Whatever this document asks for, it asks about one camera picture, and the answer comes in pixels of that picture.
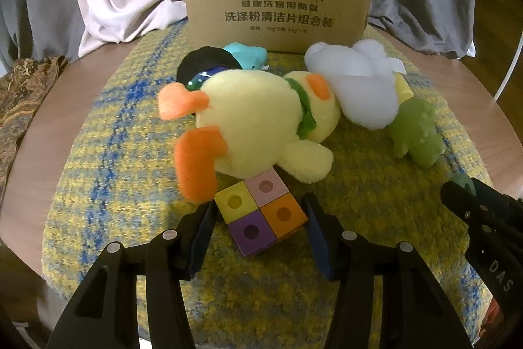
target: yellow stuffed animal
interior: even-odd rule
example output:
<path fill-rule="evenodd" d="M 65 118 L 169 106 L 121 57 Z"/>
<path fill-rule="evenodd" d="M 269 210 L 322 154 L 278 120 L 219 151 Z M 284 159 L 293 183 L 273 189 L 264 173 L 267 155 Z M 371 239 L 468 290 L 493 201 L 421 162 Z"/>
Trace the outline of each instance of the yellow stuffed animal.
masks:
<path fill-rule="evenodd" d="M 303 183 L 323 179 L 333 154 L 320 142 L 341 114 L 320 75 L 237 69 L 213 75 L 196 91 L 179 82 L 167 85 L 159 110 L 163 120 L 196 113 L 196 128 L 174 149 L 180 192 L 194 203 L 213 199 L 215 170 L 249 179 L 277 164 Z"/>

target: white plush toy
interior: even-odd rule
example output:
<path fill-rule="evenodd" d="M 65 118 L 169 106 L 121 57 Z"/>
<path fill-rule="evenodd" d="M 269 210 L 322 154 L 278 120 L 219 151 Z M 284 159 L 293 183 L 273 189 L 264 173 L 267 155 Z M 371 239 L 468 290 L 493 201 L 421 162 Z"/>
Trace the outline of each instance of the white plush toy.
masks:
<path fill-rule="evenodd" d="M 365 39 L 352 48 L 318 42 L 305 53 L 305 65 L 325 77 L 352 122 L 383 129 L 396 117 L 394 72 L 405 74 L 405 68 L 401 60 L 387 57 L 378 41 Z"/>

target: metal screw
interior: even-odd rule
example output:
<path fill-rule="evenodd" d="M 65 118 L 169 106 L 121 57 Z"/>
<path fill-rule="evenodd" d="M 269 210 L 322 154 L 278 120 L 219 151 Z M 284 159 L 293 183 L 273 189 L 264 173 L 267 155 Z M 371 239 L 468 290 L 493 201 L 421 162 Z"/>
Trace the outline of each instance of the metal screw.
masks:
<path fill-rule="evenodd" d="M 161 236 L 163 239 L 175 239 L 178 233 L 175 230 L 166 230 Z"/>
<path fill-rule="evenodd" d="M 412 250 L 414 250 L 414 246 L 412 246 L 412 244 L 409 243 L 408 241 L 402 241 L 399 244 L 399 248 L 407 253 L 410 253 Z"/>
<path fill-rule="evenodd" d="M 354 231 L 344 231 L 342 232 L 342 237 L 343 239 L 354 241 L 358 237 L 358 234 L 356 234 Z"/>
<path fill-rule="evenodd" d="M 109 253 L 116 253 L 117 251 L 119 251 L 119 249 L 120 249 L 120 244 L 119 244 L 119 243 L 116 243 L 116 242 L 111 243 L 111 244 L 109 244 L 109 245 L 107 246 L 107 251 L 108 251 Z"/>

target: multicolored cube block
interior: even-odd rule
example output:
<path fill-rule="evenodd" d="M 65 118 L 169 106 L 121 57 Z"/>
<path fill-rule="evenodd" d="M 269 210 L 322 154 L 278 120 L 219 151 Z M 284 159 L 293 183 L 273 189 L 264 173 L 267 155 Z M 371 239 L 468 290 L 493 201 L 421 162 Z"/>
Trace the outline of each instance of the multicolored cube block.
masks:
<path fill-rule="evenodd" d="M 270 247 L 307 222 L 274 169 L 225 188 L 214 200 L 244 256 Z"/>

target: black round object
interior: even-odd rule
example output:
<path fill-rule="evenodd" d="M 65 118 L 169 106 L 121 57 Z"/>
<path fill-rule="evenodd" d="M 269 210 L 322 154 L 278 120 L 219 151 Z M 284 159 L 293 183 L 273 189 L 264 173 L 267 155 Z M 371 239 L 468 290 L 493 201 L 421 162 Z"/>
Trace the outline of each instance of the black round object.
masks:
<path fill-rule="evenodd" d="M 176 71 L 176 81 L 187 86 L 187 83 L 198 73 L 215 67 L 238 70 L 242 68 L 236 58 L 225 49 L 204 46 L 185 55 Z"/>

